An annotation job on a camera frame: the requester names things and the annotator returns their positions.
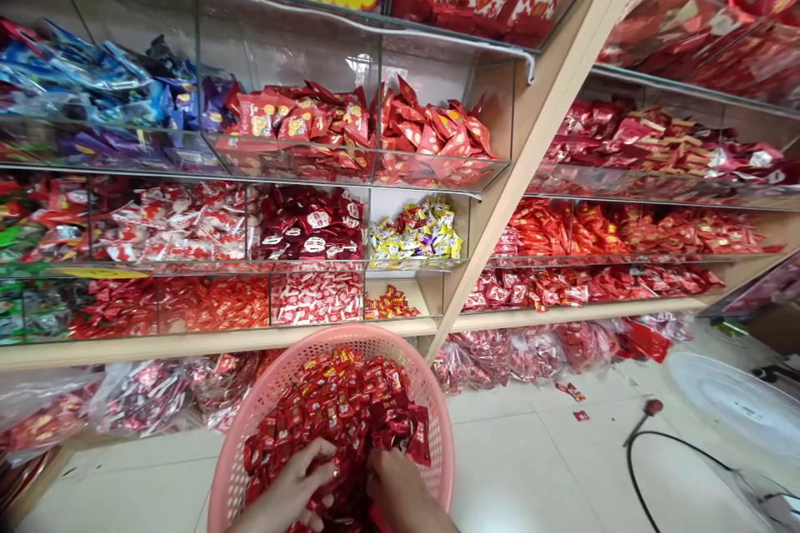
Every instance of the human hand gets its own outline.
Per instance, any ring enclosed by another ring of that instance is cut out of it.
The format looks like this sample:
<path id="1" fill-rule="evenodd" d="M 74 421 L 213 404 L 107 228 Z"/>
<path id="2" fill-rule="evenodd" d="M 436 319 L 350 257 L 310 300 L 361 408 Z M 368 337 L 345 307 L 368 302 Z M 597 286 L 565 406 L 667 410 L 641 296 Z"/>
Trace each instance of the human hand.
<path id="1" fill-rule="evenodd" d="M 372 450 L 367 469 L 367 494 L 380 506 L 393 533 L 458 533 L 431 496 L 417 466 L 400 450 Z"/>
<path id="2" fill-rule="evenodd" d="M 269 489 L 242 515 L 229 533 L 284 533 L 300 521 L 314 531 L 323 530 L 323 520 L 306 506 L 314 492 L 336 475 L 336 466 L 327 462 L 308 474 L 315 458 L 333 458 L 336 446 L 318 437 L 296 453 Z M 322 504 L 329 508 L 332 496 L 325 496 Z"/>

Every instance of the wooden shelf edge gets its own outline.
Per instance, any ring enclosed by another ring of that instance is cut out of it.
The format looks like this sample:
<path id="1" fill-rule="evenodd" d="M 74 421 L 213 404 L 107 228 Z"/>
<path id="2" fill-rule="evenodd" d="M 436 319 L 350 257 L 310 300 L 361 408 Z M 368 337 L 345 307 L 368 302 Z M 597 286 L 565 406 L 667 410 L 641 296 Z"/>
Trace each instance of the wooden shelf edge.
<path id="1" fill-rule="evenodd" d="M 437 331 L 437 323 L 433 317 L 375 324 L 401 337 L 435 335 Z M 305 336 L 328 326 L 330 325 L 7 346 L 0 348 L 0 371 L 24 371 L 151 358 L 181 358 L 229 351 L 289 347 Z"/>
<path id="2" fill-rule="evenodd" d="M 452 327 L 453 331 L 477 331 L 481 329 L 504 329 L 515 326 L 552 325 L 560 322 L 593 321 L 620 316 L 638 316 L 653 312 L 700 311 L 706 302 L 698 298 L 665 298 L 663 300 L 641 300 L 588 304 L 580 308 L 553 308 L 547 312 L 520 310 L 506 312 L 475 312 L 461 315 Z"/>

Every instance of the pink plastic basket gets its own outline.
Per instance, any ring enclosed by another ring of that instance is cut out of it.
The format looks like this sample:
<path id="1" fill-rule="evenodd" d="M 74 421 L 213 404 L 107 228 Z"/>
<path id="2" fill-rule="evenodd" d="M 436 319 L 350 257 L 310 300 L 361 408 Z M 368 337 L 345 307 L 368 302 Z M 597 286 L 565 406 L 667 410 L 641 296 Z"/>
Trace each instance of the pink plastic basket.
<path id="1" fill-rule="evenodd" d="M 244 508 L 248 475 L 243 466 L 244 441 L 292 384 L 300 366 L 338 346 L 363 351 L 364 358 L 385 356 L 406 369 L 411 398 L 427 406 L 431 467 L 420 467 L 427 488 L 446 511 L 453 501 L 455 452 L 448 406 L 436 377 L 419 352 L 407 341 L 379 326 L 336 325 L 314 333 L 286 350 L 258 378 L 239 407 L 222 444 L 208 502 L 208 533 L 223 533 Z"/>

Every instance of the black cable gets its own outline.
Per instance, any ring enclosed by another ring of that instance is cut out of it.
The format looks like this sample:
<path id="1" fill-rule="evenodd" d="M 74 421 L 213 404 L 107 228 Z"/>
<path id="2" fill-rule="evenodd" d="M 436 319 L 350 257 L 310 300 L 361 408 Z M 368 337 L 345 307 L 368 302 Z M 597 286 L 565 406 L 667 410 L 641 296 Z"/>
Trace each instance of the black cable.
<path id="1" fill-rule="evenodd" d="M 656 533 L 661 533 L 661 530 L 658 528 L 658 525 L 656 525 L 656 521 L 653 519 L 653 515 L 650 514 L 650 510 L 648 509 L 647 502 L 645 502 L 644 498 L 642 497 L 642 492 L 639 490 L 639 484 L 636 482 L 636 475 L 633 473 L 633 460 L 632 460 L 633 442 L 636 441 L 637 438 L 639 438 L 639 437 L 641 437 L 643 435 L 657 435 L 657 436 L 666 437 L 667 439 L 671 439 L 671 440 L 677 441 L 678 443 L 682 443 L 686 447 L 691 448 L 692 450 L 695 450 L 698 454 L 701 454 L 701 455 L 705 456 L 711 462 L 717 463 L 717 465 L 719 465 L 725 471 L 733 472 L 733 469 L 730 466 L 728 466 L 727 464 L 725 464 L 724 462 L 718 460 L 717 458 L 714 458 L 713 456 L 711 456 L 711 454 L 708 454 L 706 451 L 701 450 L 697 446 L 693 446 L 688 441 L 684 441 L 684 440 L 682 440 L 682 439 L 680 439 L 679 437 L 676 437 L 676 436 L 668 435 L 667 433 L 661 433 L 660 431 L 639 431 L 636 435 L 631 437 L 630 443 L 627 444 L 627 473 L 631 476 L 631 483 L 633 483 L 633 490 L 636 491 L 636 497 L 639 499 L 639 504 L 642 505 L 642 510 L 644 510 L 644 514 L 647 516 L 647 519 L 650 521 L 650 524 L 652 525 L 652 529 Z"/>

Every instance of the white fan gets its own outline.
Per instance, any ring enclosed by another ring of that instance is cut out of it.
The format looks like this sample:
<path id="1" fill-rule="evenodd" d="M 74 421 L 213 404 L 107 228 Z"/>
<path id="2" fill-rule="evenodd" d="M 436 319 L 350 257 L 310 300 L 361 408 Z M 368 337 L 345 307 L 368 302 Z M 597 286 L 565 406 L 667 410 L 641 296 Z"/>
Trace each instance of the white fan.
<path id="1" fill-rule="evenodd" d="M 800 468 L 800 401 L 749 373 L 705 356 L 673 353 L 675 385 L 706 417 Z M 800 500 L 754 471 L 734 471 L 741 495 L 775 531 L 800 533 Z"/>

